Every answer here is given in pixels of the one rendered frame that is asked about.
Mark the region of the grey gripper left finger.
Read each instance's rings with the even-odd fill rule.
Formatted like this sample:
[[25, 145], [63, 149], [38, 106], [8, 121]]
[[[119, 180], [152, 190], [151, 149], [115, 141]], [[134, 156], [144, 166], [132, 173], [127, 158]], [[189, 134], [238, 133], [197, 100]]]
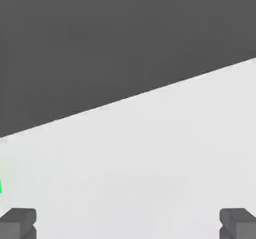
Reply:
[[34, 208], [11, 208], [0, 217], [0, 239], [37, 239]]

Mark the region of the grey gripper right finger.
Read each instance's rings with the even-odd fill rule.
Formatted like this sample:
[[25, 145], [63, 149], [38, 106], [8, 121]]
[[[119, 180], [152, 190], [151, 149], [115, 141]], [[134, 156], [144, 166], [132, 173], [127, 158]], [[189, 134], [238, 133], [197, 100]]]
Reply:
[[245, 208], [222, 208], [219, 221], [219, 239], [256, 239], [256, 217]]

